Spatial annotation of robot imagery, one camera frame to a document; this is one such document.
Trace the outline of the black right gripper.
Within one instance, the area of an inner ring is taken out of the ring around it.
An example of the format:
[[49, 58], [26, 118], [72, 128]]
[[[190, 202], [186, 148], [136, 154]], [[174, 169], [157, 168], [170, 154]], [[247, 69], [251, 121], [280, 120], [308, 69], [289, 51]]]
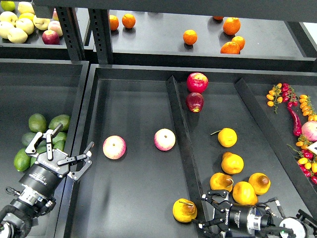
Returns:
[[255, 208], [249, 205], [241, 205], [228, 201], [229, 191], [208, 190], [201, 196], [201, 200], [209, 203], [214, 208], [214, 219], [210, 221], [192, 222], [202, 230], [209, 238], [224, 238], [229, 231], [254, 232], [252, 219], [255, 216]]

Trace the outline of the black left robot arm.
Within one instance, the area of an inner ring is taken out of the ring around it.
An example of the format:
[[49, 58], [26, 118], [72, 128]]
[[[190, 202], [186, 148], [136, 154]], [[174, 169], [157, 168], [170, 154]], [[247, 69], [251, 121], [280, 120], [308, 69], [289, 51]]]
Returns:
[[40, 216], [48, 214], [56, 205], [54, 193], [65, 177], [78, 182], [92, 165], [90, 142], [83, 154], [69, 156], [60, 149], [53, 148], [53, 138], [62, 130], [58, 124], [55, 129], [37, 132], [25, 153], [35, 158], [19, 181], [24, 189], [17, 191], [6, 188], [15, 198], [0, 212], [0, 236], [2, 238], [25, 238], [37, 224]]

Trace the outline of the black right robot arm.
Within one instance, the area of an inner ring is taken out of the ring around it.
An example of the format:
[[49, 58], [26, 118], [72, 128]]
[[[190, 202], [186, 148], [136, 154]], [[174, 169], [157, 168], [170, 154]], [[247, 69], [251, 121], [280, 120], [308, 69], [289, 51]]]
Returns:
[[209, 238], [225, 238], [240, 234], [245, 238], [315, 238], [317, 221], [303, 210], [287, 217], [276, 197], [254, 206], [229, 201], [227, 190], [209, 190], [201, 197], [213, 207], [209, 221], [193, 219]]

